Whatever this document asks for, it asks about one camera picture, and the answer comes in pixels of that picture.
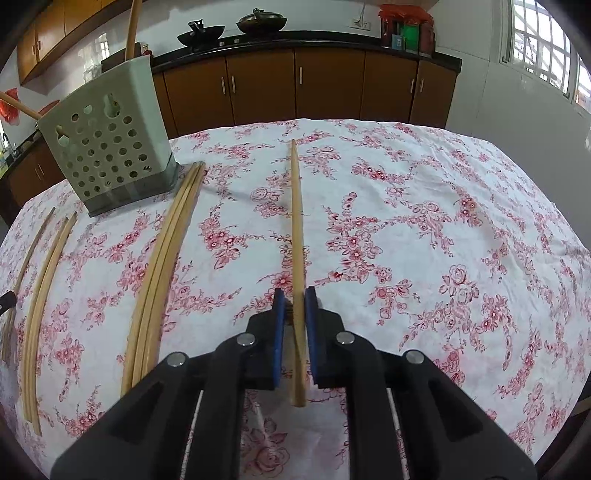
wall cabinet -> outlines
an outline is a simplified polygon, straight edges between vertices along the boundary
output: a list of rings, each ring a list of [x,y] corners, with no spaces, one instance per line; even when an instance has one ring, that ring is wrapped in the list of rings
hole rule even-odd
[[[363,50],[297,48],[295,57],[299,118],[359,118]]]

bamboo stick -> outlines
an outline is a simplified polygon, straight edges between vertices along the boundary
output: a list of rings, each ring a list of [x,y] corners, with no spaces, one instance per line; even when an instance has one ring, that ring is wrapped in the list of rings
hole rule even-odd
[[[13,288],[13,292],[15,293],[15,295],[17,297],[18,297],[18,292],[21,289],[22,279],[24,278],[27,267],[29,266],[29,262],[31,261],[33,251],[35,250],[37,244],[39,243],[39,240],[41,239],[41,236],[43,235],[43,232],[45,231],[45,228],[47,227],[47,224],[49,223],[49,220],[51,219],[51,217],[53,216],[53,212],[55,212],[55,211],[56,211],[56,208],[53,207],[51,209],[51,211],[49,212],[49,215],[47,215],[45,217],[45,220],[43,220],[43,223],[39,227],[39,230],[37,231],[37,234],[33,238],[33,242],[31,243],[31,246],[29,247],[29,250],[27,251],[27,255],[25,256],[25,260],[22,262],[21,271],[18,274],[17,281],[15,282],[14,288]],[[2,360],[4,360],[4,362],[6,362],[6,363],[10,359],[10,348],[11,348],[10,347],[10,337],[11,337],[11,333],[12,333],[12,328],[14,327],[14,317],[16,316],[16,314],[17,314],[16,307],[11,309],[10,312],[8,312],[8,319],[6,320],[6,323],[4,324],[4,329],[2,331]]]
[[[144,360],[142,363],[142,378],[145,377],[158,362],[158,355],[160,353],[160,332],[162,329],[162,318],[166,308],[166,300],[168,298],[168,291],[170,289],[170,281],[174,273],[174,266],[178,253],[183,244],[184,236],[191,221],[191,214],[199,199],[199,192],[203,184],[203,178],[206,174],[205,165],[202,164],[199,172],[191,185],[191,190],[187,197],[186,203],[180,212],[178,223],[174,227],[173,237],[165,252],[162,272],[159,278],[153,278],[152,283],[156,283],[156,291],[154,293],[152,308],[148,312],[148,337],[144,352]]]
[[[164,225],[160,233],[158,234],[158,238],[156,240],[156,244],[154,245],[154,251],[150,256],[150,262],[148,264],[148,268],[144,275],[144,279],[142,282],[142,287],[139,291],[138,300],[135,302],[134,313],[131,320],[131,327],[129,329],[129,335],[127,337],[127,349],[125,351],[125,363],[123,367],[123,378],[121,380],[121,396],[125,395],[132,387],[133,376],[134,376],[134,363],[135,357],[138,348],[138,340],[139,340],[139,330],[141,327],[141,321],[144,314],[144,306],[146,302],[146,298],[148,295],[148,289],[150,287],[150,283],[152,277],[154,275],[154,268],[156,264],[156,260],[160,255],[160,250],[162,249],[162,245],[164,243],[164,238],[166,236],[166,232],[170,227],[170,223],[173,220],[174,213],[178,209],[178,206],[181,202],[181,199],[186,191],[188,191],[189,185],[193,181],[195,175],[197,174],[197,164],[193,164],[191,169],[185,176],[183,183],[181,184],[176,196],[174,197],[174,202],[170,207],[166,215],[166,220],[164,221]]]
[[[39,423],[39,410],[37,408],[37,348],[39,346],[39,332],[41,330],[41,322],[43,321],[43,311],[45,310],[45,303],[47,301],[47,295],[51,289],[51,282],[53,276],[56,273],[57,264],[60,261],[61,253],[64,250],[64,246],[68,240],[70,232],[76,223],[77,212],[71,216],[66,223],[65,227],[60,233],[57,245],[51,254],[51,260],[48,263],[47,270],[43,275],[41,281],[41,288],[35,303],[35,310],[33,312],[33,318],[31,319],[31,346],[29,350],[28,364],[25,365],[27,368],[26,374],[28,375],[28,392],[24,392],[29,403],[29,414],[28,419],[33,423],[33,431],[35,434],[41,436],[41,425]]]
[[[135,34],[138,31],[139,11],[142,0],[134,0],[129,13],[129,25],[127,26],[127,43],[125,44],[125,60],[134,58]]]
[[[306,406],[306,322],[304,319],[304,222],[300,165],[296,141],[291,141],[291,258],[293,262],[294,376],[293,405]]]

window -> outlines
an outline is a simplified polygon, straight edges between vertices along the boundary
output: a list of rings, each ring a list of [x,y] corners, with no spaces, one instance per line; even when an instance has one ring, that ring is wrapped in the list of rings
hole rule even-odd
[[[552,85],[591,113],[591,76],[558,22],[537,0],[507,0],[501,62]]]

table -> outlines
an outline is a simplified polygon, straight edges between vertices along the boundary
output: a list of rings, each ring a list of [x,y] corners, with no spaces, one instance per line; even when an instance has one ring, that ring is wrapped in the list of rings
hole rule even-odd
[[[556,206],[486,141],[311,120],[173,140],[179,163],[204,160],[209,171],[171,282],[160,359],[209,352],[270,308],[275,287],[291,294],[292,138],[307,284],[322,306],[378,349],[425,352],[537,460],[587,378],[591,261]],[[19,294],[17,357],[0,365],[1,412],[45,473],[119,398],[135,298],[173,194],[88,218],[64,181],[24,206],[2,244],[5,291],[56,207]],[[59,220],[74,210],[41,327],[37,437],[19,391],[25,315]],[[308,406],[293,408],[289,367],[283,375],[279,393],[246,394],[242,478],[347,479],[345,392],[311,386]]]

countertop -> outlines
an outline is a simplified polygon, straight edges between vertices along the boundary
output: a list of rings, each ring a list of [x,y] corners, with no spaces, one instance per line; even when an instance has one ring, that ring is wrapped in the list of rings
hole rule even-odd
[[[152,72],[164,72],[194,61],[222,57],[227,54],[297,47],[361,48],[363,50],[388,53],[405,59],[430,61],[458,73],[462,69],[462,59],[438,52],[435,52],[433,58],[430,58],[393,50],[382,47],[379,38],[368,37],[367,35],[318,30],[286,30],[261,38],[252,38],[247,35],[223,37],[216,40],[214,45],[206,46],[198,51],[192,51],[189,47],[180,48],[155,57],[152,63]]]

